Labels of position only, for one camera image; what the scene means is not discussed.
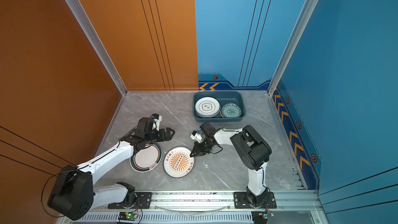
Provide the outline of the large orange sunburst plate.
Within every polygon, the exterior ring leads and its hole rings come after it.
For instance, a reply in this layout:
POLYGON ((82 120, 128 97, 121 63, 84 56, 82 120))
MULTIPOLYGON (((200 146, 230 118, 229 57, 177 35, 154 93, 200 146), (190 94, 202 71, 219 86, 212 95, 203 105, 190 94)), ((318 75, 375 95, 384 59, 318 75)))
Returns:
POLYGON ((166 154, 163 168, 165 173, 175 179, 188 176, 194 169, 194 157, 190 156, 191 150, 184 146, 177 146, 166 154))

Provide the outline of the white plate green red rim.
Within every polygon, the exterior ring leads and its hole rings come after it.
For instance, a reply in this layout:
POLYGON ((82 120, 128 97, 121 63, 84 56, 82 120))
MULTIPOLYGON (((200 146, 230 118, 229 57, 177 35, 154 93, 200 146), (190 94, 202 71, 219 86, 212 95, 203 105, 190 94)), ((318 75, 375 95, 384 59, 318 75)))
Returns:
POLYGON ((159 144, 146 145, 146 148, 139 151, 130 158, 130 165, 133 170, 139 173, 146 173, 155 169, 162 159, 162 148, 159 144))

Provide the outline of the small white flower-logo plate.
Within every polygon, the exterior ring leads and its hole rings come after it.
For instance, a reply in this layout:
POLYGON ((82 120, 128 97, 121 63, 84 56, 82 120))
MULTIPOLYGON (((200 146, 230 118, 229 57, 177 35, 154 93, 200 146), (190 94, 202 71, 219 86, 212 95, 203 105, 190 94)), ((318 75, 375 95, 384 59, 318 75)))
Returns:
POLYGON ((215 117, 220 112, 220 103, 213 97, 200 98, 195 103, 195 112, 202 118, 215 117))

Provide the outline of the green patterned plate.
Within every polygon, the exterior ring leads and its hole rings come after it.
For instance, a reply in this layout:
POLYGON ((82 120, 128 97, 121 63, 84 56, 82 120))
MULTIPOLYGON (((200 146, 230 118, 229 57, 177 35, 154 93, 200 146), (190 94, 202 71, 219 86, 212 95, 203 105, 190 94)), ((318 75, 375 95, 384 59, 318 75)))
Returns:
POLYGON ((242 115, 242 109, 236 103, 227 103, 221 107, 220 115, 223 118, 239 118, 242 115))

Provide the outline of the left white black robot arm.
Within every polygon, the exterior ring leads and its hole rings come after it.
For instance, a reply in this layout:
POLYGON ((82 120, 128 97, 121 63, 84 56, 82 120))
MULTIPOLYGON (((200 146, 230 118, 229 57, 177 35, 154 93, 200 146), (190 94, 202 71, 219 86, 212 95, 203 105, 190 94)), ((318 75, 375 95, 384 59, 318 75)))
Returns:
POLYGON ((68 165, 54 175, 55 184, 42 208, 49 207, 71 220, 78 220, 90 210, 109 204, 131 208, 138 204, 135 187, 119 181, 96 187, 96 182, 121 162, 130 159, 156 142, 170 141, 171 128, 160 128, 162 117, 143 117, 137 126, 119 139, 117 144, 95 158, 77 166, 68 165))

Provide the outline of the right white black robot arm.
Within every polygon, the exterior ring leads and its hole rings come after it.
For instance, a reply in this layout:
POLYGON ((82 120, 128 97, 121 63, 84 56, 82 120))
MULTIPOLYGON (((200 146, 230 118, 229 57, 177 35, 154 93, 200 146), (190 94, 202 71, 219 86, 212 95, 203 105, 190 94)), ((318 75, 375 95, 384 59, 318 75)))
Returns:
POLYGON ((241 129, 229 130, 214 128, 209 122, 203 123, 193 131, 190 138, 194 140, 191 157, 201 157, 212 153, 212 148, 231 145, 238 157, 248 168, 248 185, 246 200, 252 208, 275 208, 271 190, 266 186, 266 167, 272 154, 270 145, 250 125, 241 129))

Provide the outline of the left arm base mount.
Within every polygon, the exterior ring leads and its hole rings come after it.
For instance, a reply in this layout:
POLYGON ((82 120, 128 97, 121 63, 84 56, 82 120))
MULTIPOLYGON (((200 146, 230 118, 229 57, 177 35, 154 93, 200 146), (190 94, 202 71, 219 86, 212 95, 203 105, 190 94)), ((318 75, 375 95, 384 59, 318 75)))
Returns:
POLYGON ((111 203, 108 209, 149 209, 152 200, 152 192, 136 192, 133 203, 111 203))

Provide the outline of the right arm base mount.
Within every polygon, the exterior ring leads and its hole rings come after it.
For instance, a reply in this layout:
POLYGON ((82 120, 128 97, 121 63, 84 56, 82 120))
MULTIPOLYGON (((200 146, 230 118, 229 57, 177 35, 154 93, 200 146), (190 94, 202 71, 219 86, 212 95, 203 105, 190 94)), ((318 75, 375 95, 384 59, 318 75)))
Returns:
POLYGON ((277 203, 273 192, 266 192, 265 198, 261 203, 250 203, 248 193, 237 191, 233 193, 234 206, 237 209, 257 208, 257 209, 276 209, 277 203))

